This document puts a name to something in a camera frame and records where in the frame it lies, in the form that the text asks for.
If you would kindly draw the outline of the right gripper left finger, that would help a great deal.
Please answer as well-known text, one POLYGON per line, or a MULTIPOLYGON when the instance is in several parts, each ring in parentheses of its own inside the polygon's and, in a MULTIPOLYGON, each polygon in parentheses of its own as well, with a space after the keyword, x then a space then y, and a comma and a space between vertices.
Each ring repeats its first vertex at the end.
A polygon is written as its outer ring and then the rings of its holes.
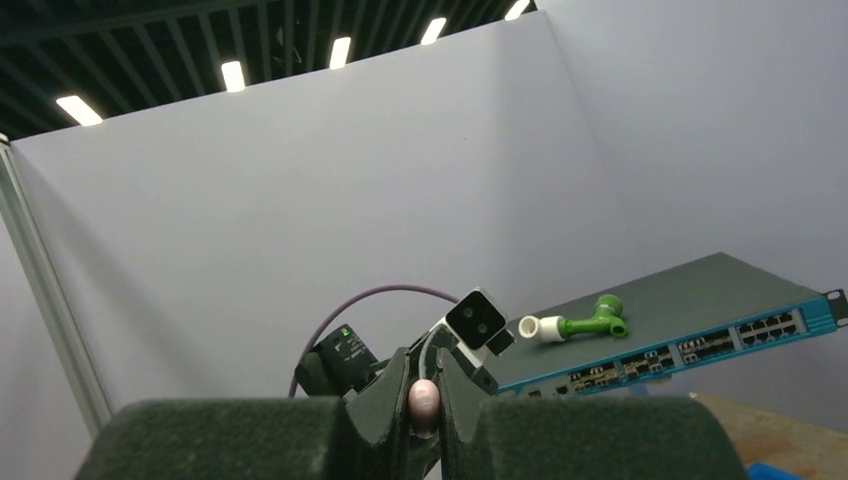
POLYGON ((339 397, 141 401, 101 430, 78 479, 405 479, 410 353, 339 397))

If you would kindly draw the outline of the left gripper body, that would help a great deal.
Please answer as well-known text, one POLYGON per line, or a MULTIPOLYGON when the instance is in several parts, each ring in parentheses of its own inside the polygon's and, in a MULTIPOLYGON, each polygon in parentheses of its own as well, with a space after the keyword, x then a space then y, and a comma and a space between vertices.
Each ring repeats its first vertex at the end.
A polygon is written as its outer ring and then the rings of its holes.
POLYGON ((483 468, 475 463, 474 436, 482 403, 498 384, 485 367, 473 367, 459 342, 445 331, 400 348, 367 387, 346 402, 353 426, 351 458, 344 479, 422 479, 441 467, 444 479, 469 479, 483 468), (420 436, 409 408, 409 393, 421 379, 439 392, 434 432, 420 436))

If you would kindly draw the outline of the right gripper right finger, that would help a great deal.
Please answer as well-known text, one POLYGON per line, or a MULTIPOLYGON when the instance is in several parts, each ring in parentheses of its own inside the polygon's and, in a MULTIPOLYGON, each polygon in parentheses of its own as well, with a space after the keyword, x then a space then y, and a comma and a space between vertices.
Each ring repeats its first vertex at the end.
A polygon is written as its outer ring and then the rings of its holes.
POLYGON ((685 397, 499 398, 437 353, 445 479, 744 479, 716 417, 685 397))

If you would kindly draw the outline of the pink toothbrush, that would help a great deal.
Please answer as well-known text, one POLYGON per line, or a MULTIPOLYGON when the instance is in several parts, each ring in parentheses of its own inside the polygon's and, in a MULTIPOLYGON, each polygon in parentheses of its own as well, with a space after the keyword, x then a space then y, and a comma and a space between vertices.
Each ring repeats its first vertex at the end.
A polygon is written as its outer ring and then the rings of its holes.
POLYGON ((414 381, 407 395, 407 410, 413 433, 423 439, 432 437, 438 430, 441 410, 437 385, 429 379, 414 381))

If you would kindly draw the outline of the blue divided plastic bin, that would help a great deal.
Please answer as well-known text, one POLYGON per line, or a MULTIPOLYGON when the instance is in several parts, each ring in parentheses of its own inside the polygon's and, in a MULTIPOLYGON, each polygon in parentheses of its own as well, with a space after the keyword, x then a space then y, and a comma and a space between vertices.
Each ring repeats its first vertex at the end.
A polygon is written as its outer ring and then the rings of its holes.
POLYGON ((748 466, 747 475, 750 480, 802 480, 798 475, 761 462, 748 466))

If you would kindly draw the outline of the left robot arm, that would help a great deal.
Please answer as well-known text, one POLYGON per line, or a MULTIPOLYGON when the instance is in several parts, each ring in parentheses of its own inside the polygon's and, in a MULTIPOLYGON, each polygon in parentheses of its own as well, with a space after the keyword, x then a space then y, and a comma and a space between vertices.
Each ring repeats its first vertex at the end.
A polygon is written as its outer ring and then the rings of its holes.
POLYGON ((452 379, 471 387, 471 399, 495 394, 498 384, 483 366, 475 367, 460 350, 460 340, 437 325, 393 358, 377 360, 361 338, 344 324, 319 341, 295 369, 297 384, 310 396, 336 396, 354 427, 344 446, 362 449, 342 475, 353 479, 422 479, 441 456, 439 437, 420 437, 409 414, 409 390, 425 376, 443 376, 441 360, 452 357, 452 379))

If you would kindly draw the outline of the green white pipe fitting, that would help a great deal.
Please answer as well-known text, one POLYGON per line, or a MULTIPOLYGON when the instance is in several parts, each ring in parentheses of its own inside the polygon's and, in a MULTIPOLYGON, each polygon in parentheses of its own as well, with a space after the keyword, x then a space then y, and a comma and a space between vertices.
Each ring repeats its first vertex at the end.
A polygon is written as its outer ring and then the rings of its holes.
POLYGON ((622 314, 621 300, 615 295, 603 294, 597 298, 589 318, 527 315, 518 322, 517 331, 522 338, 539 343, 560 343, 584 334, 623 338, 629 334, 629 329, 622 314))

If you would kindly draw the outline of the wooden board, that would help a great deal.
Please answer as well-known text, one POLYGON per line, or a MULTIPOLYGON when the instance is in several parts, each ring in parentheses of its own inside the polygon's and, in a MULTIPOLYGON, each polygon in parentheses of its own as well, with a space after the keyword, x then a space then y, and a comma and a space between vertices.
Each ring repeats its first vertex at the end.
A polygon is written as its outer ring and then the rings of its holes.
POLYGON ((743 463, 802 479, 847 477, 847 434, 745 404, 692 393, 727 432, 743 463))

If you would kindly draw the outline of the ceiling light strips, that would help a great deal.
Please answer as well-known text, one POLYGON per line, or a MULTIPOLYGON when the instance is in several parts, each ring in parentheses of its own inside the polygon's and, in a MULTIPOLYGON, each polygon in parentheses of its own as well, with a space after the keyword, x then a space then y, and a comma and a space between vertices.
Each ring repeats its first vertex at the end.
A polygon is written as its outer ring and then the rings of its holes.
POLYGON ((531 1, 236 1, 181 5, 31 49, 73 123, 312 73, 532 12, 531 1))

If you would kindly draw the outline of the dark network switch box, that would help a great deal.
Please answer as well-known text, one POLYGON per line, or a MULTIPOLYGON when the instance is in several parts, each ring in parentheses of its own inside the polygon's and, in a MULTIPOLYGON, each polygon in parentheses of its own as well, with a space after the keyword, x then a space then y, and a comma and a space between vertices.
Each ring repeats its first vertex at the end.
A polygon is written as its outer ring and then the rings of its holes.
POLYGON ((624 338, 515 338, 485 366, 504 397, 591 395, 827 335, 847 325, 844 290, 820 293, 725 253, 610 288, 624 338))

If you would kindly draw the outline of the aluminium enclosure post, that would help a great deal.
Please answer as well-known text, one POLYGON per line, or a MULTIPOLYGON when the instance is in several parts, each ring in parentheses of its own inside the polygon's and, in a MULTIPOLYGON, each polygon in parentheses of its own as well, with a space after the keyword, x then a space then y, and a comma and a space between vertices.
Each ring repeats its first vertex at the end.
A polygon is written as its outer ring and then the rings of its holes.
POLYGON ((27 197, 11 141, 1 136, 1 215, 91 437, 112 410, 27 197))

